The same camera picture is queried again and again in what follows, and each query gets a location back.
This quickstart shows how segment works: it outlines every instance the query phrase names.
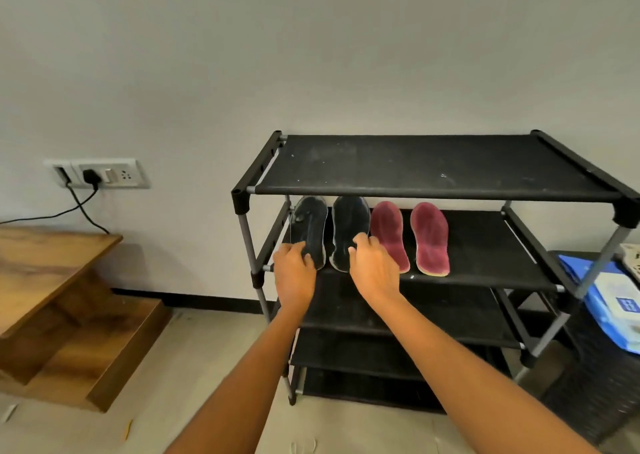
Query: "electrical outlet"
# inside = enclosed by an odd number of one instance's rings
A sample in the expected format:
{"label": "electrical outlet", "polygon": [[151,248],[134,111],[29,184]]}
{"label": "electrical outlet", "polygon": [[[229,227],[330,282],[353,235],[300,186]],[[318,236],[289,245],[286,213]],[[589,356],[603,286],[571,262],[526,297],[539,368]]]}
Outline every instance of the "electrical outlet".
{"label": "electrical outlet", "polygon": [[100,187],[148,187],[134,158],[76,158],[71,165],[80,177],[78,187],[91,187],[84,182],[83,171],[92,169],[102,178]]}
{"label": "electrical outlet", "polygon": [[76,170],[71,165],[70,160],[61,158],[46,158],[42,161],[42,164],[44,164],[44,166],[49,171],[49,175],[51,175],[51,178],[60,187],[67,186],[67,181],[64,177],[65,174],[71,180],[71,187],[80,187],[84,183],[83,180],[77,176]]}

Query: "wall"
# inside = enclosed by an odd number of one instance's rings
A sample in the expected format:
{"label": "wall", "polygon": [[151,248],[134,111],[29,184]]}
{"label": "wall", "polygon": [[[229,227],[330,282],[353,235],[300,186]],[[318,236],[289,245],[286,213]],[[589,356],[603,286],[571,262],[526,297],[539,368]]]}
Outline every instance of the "wall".
{"label": "wall", "polygon": [[[0,0],[0,214],[71,204],[43,158],[137,157],[152,187],[89,206],[125,236],[108,279],[253,298],[229,191],[275,129],[542,128],[640,189],[639,32],[640,0]],[[280,202],[253,199],[257,244]],[[552,248],[613,230],[607,205],[515,207]]]}

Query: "floor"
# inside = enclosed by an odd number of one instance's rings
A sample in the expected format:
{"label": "floor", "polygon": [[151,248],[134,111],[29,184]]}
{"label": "floor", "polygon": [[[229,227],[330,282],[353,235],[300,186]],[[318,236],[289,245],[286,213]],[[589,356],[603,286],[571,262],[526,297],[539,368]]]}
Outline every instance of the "floor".
{"label": "floor", "polygon": [[[0,394],[0,416],[19,404],[0,424],[0,454],[160,454],[263,329],[262,316],[176,310],[106,414]],[[640,452],[636,431],[604,452]],[[289,454],[295,442],[310,453],[314,441],[318,454],[472,453],[446,416],[304,396],[290,407],[279,387],[257,452]]]}

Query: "black shoe rack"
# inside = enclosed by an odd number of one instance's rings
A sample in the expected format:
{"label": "black shoe rack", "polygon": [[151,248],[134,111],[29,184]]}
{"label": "black shoe rack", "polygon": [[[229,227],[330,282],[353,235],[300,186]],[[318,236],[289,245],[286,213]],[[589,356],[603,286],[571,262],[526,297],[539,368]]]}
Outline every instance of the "black shoe rack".
{"label": "black shoe rack", "polygon": [[[283,194],[285,202],[255,253],[246,219],[252,194]],[[404,247],[412,269],[400,290],[425,317],[496,369],[509,375],[501,348],[520,350],[524,368],[579,308],[587,289],[640,221],[640,194],[540,130],[520,135],[283,135],[274,132],[232,190],[251,279],[267,320],[264,274],[292,211],[291,195],[423,199],[499,199],[500,211],[444,210],[451,273],[430,277],[415,266],[410,210],[403,210]],[[580,284],[533,236],[514,200],[607,202],[618,225]],[[328,215],[324,245],[332,253]],[[289,237],[285,232],[284,241]],[[555,319],[530,336],[509,294],[539,293]],[[293,367],[289,381],[289,366]],[[330,264],[292,346],[283,381],[296,395],[442,411],[437,398],[385,323],[346,273]]]}

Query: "hand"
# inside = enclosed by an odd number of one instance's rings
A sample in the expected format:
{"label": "hand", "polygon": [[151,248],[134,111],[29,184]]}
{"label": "hand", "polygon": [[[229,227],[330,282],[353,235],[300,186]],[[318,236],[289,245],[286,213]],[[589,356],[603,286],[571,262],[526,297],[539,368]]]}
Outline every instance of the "hand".
{"label": "hand", "polygon": [[349,273],[367,303],[373,307],[385,298],[401,296],[400,269],[380,241],[364,233],[353,241],[358,247],[349,247]]}
{"label": "hand", "polygon": [[276,291],[282,308],[294,309],[304,314],[316,289],[316,266],[307,254],[302,259],[305,242],[295,245],[283,243],[273,254],[273,272]]}

